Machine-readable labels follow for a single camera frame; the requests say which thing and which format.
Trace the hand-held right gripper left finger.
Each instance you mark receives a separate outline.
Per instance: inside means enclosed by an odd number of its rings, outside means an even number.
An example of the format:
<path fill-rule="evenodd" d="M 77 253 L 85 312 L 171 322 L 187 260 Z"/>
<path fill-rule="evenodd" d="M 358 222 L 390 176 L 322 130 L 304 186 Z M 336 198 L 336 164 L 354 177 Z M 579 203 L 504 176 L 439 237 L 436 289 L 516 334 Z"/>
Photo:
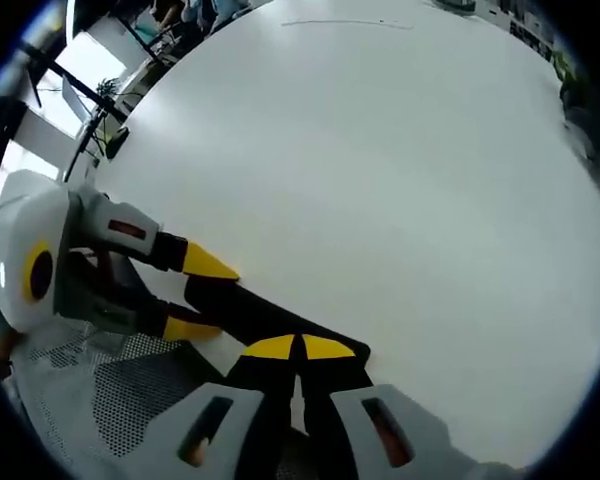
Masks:
<path fill-rule="evenodd" d="M 147 426 L 123 479 L 274 479 L 291 422 L 293 334 L 248 346 L 222 384 L 205 383 Z"/>

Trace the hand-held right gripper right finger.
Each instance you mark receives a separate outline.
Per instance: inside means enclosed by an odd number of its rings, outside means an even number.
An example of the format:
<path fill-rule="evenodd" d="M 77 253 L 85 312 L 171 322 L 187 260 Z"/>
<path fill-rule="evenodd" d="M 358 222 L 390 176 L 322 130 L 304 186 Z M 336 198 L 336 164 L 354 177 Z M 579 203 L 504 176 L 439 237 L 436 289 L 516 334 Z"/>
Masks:
<path fill-rule="evenodd" d="M 470 473 L 479 463 L 448 427 L 396 387 L 372 382 L 354 350 L 304 334 L 304 423 L 320 473 Z"/>

